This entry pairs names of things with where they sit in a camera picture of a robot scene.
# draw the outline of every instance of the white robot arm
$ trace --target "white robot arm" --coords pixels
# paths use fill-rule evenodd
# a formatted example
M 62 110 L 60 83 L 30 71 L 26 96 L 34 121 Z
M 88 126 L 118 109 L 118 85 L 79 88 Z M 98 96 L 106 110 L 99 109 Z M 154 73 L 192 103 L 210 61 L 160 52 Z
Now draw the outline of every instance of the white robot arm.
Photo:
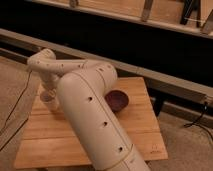
M 115 68 L 95 60 L 55 60 L 45 49 L 28 60 L 60 106 L 96 170 L 149 171 L 104 95 L 117 80 Z

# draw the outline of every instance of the black cable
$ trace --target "black cable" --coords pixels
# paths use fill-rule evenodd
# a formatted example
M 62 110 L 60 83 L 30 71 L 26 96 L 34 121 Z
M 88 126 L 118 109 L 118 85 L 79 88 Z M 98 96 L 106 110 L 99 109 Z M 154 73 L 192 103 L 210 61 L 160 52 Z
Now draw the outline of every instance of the black cable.
M 197 119 L 195 119 L 193 122 L 187 123 L 187 124 L 183 125 L 183 127 L 184 128 L 189 128 L 189 127 L 191 127 L 193 125 L 195 125 L 197 127 L 200 127 L 201 129 L 203 129 L 210 136 L 210 138 L 211 138 L 211 140 L 213 142 L 213 135 L 212 135 L 212 133 L 207 128 L 205 128 L 204 126 L 198 124 L 198 122 L 203 118 L 204 114 L 206 113 L 207 108 L 208 108 L 208 103 L 205 102 L 204 103 L 203 112 L 201 113 L 201 115 Z
M 187 123 L 185 125 L 183 125 L 185 128 L 189 128 L 191 127 L 192 125 L 195 125 L 195 123 L 199 122 L 201 120 L 201 118 L 203 117 L 203 115 L 206 113 L 207 111 L 207 108 L 208 108 L 208 103 L 207 102 L 204 102 L 204 108 L 203 108 L 203 112 L 201 113 L 201 115 L 195 119 L 193 122 L 191 123 Z
M 205 128 L 204 126 L 202 126 L 202 125 L 200 125 L 200 124 L 194 124 L 195 126 L 198 126 L 198 127 L 200 127 L 200 128 L 202 128 L 203 130 L 205 130 L 206 131 L 206 133 L 209 135 L 209 137 L 211 138 L 211 140 L 212 140 L 212 142 L 213 142 L 213 135 L 211 134 L 211 132 L 207 129 L 207 128 Z
M 17 99 L 15 105 L 13 106 L 12 110 L 10 111 L 9 115 L 7 116 L 7 119 L 6 119 L 6 121 L 4 122 L 4 126 L 3 126 L 2 129 L 0 130 L 0 136 L 4 133 L 5 128 L 6 128 L 6 126 L 7 126 L 7 123 L 8 123 L 8 121 L 9 121 L 11 115 L 13 114 L 13 112 L 14 112 L 16 106 L 18 105 L 20 99 L 22 98 L 23 94 L 25 93 L 25 91 L 26 91 L 27 88 L 28 88 L 31 73 L 32 73 L 32 71 L 29 72 L 28 78 L 27 78 L 27 83 L 26 83 L 24 89 L 22 90 L 21 94 L 19 95 L 19 97 L 18 97 L 18 99 Z

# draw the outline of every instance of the white cup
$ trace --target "white cup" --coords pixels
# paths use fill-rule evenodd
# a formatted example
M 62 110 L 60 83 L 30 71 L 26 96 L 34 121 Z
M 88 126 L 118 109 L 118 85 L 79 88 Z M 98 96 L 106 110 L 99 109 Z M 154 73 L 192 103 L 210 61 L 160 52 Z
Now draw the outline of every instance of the white cup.
M 40 94 L 40 100 L 50 111 L 56 111 L 59 107 L 59 102 L 55 93 L 42 91 Z

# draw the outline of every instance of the wood grain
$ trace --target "wood grain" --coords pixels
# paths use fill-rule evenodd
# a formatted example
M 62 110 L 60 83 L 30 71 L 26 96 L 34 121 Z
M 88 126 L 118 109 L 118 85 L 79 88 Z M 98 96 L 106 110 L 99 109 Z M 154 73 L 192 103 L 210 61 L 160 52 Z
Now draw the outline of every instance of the wood grain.
M 201 0 L 200 2 L 200 19 L 201 19 L 201 26 L 207 20 L 209 14 L 213 10 L 213 1 L 212 0 Z
M 69 0 L 48 1 L 69 4 Z M 142 15 L 144 4 L 145 0 L 79 0 L 79 7 L 139 18 Z M 179 24 L 182 10 L 181 0 L 154 0 L 149 19 Z
M 145 160 L 166 159 L 158 122 L 141 77 L 120 78 L 114 89 L 124 91 L 129 105 L 116 116 Z M 59 109 L 52 113 L 40 101 L 40 87 L 25 127 L 15 168 L 91 164 L 70 124 Z

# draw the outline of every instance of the hole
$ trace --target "hole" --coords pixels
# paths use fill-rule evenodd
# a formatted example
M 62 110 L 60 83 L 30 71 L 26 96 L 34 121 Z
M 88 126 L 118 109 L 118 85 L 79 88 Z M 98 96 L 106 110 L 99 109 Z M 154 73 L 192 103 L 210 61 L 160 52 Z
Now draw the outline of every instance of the hole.
M 123 151 L 123 147 L 119 147 L 118 152 L 121 153 Z
M 103 125 L 103 127 L 105 127 L 105 126 L 107 126 L 107 124 L 108 124 L 107 122 L 104 122 L 102 125 Z
M 92 101 L 92 97 L 88 97 L 87 100 L 88 100 L 89 102 L 91 102 L 91 101 Z

